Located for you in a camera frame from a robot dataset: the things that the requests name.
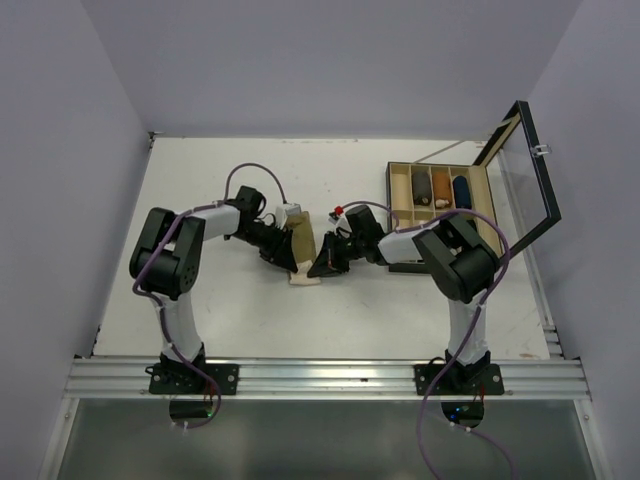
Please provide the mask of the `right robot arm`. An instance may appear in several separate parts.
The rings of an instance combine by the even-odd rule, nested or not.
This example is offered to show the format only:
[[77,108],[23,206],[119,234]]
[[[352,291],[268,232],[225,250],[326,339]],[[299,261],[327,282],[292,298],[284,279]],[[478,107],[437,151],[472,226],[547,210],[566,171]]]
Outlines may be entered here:
[[447,298],[450,336],[443,363],[414,368],[417,393],[501,393],[501,386],[491,384],[486,304],[502,267],[473,222],[454,211],[426,226],[384,232],[367,204],[337,209],[331,217],[335,222],[345,220],[347,226],[324,235],[308,277],[345,274],[350,263],[360,259],[379,266],[420,261]]

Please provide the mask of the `khaki underwear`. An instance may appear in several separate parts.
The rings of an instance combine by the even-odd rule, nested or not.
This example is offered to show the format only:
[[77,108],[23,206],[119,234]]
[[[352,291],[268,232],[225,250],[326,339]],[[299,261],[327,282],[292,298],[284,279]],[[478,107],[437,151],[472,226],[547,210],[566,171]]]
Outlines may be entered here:
[[289,284],[293,286],[315,286],[321,283],[319,277],[310,278],[310,271],[316,260],[315,236],[308,211],[292,215],[286,226],[293,232],[292,249],[297,266],[296,273],[289,274]]

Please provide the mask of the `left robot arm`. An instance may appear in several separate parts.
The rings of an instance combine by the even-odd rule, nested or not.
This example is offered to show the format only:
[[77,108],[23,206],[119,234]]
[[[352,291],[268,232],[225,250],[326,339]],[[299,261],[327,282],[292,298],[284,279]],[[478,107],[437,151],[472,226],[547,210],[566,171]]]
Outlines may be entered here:
[[236,238],[258,250],[267,263],[295,273],[291,230],[261,219],[266,199],[242,186],[234,198],[182,213],[151,209],[129,261],[133,293],[156,309],[163,346],[159,361],[145,369],[155,395],[234,395],[239,379],[235,364],[207,362],[191,300],[203,245]]

